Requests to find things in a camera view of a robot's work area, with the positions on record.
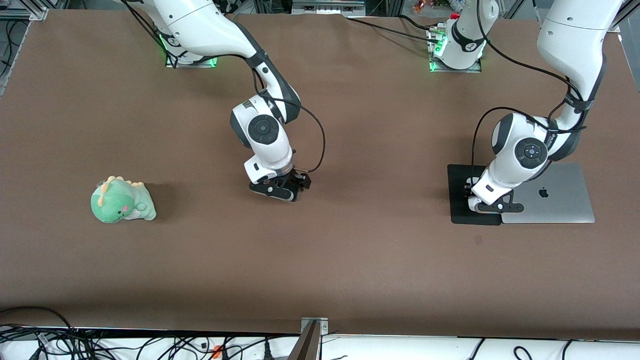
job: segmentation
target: silver laptop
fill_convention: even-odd
[[[521,213],[502,214],[505,224],[595,222],[579,163],[551,163],[539,178],[513,190]]]

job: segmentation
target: brown tabletop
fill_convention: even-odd
[[[242,60],[166,69],[127,12],[52,11],[0,101],[0,305],[77,326],[296,331],[327,316],[364,334],[640,338],[640,95],[617,35],[570,158],[596,223],[483,227],[451,223],[447,164],[469,162],[484,111],[547,114],[563,84],[489,50],[482,74],[432,73],[419,40],[339,15],[238,21],[323,121],[311,189],[296,203],[247,189],[252,153],[228,124],[253,94]],[[491,36],[550,69],[535,22]],[[480,132],[480,163],[501,116]],[[314,121],[286,130],[297,165],[314,165]],[[110,175],[148,183],[157,220],[96,220],[90,194]]]

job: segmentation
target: plush toy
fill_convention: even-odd
[[[98,184],[91,195],[91,210],[101,222],[113,224],[122,219],[153,220],[156,209],[143,183],[125,181],[122,176],[109,176]]]

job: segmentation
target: black mat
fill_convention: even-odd
[[[479,177],[485,167],[474,166],[474,176]],[[498,214],[480,214],[469,210],[465,183],[471,176],[471,165],[447,165],[449,176],[449,206],[451,222],[466,225],[500,225],[502,219]]]

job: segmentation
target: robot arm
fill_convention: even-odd
[[[471,210],[483,212],[480,205],[492,205],[543,170],[547,161],[561,160],[575,150],[580,133],[574,130],[584,123],[600,86],[606,68],[602,42],[621,4],[622,0],[553,4],[538,36],[538,51],[579,94],[569,90],[561,116],[551,121],[534,117],[536,123],[520,113],[500,120],[492,136],[495,159],[471,189]]]
[[[242,25],[228,20],[212,0],[144,0],[128,1],[152,18],[161,36],[171,46],[169,51],[186,62],[232,55],[242,58],[266,88],[236,106],[231,113],[231,127],[255,155],[244,168],[252,182],[250,188],[267,196],[296,200],[297,187],[284,190],[260,186],[268,179],[294,173],[294,183],[309,180],[306,174],[293,171],[293,151],[283,125],[298,117],[300,98],[286,82],[269,56]]]
[[[495,0],[467,1],[457,19],[444,22],[446,39],[440,50],[434,52],[448,67],[456,70],[468,69],[482,56],[486,45],[477,14],[482,19],[482,28],[487,34],[498,19],[500,7]]]

